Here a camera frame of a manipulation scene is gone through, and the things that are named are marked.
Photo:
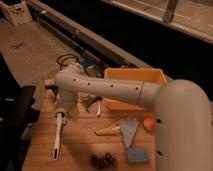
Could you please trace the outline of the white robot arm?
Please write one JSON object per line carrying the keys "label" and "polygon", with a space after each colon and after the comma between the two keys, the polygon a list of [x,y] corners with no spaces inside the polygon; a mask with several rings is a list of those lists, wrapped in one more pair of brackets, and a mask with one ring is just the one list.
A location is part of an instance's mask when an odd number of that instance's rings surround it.
{"label": "white robot arm", "polygon": [[88,77],[78,64],[55,76],[68,110],[80,92],[140,106],[155,114],[156,171],[213,171],[213,112],[205,91],[177,79],[165,84]]}

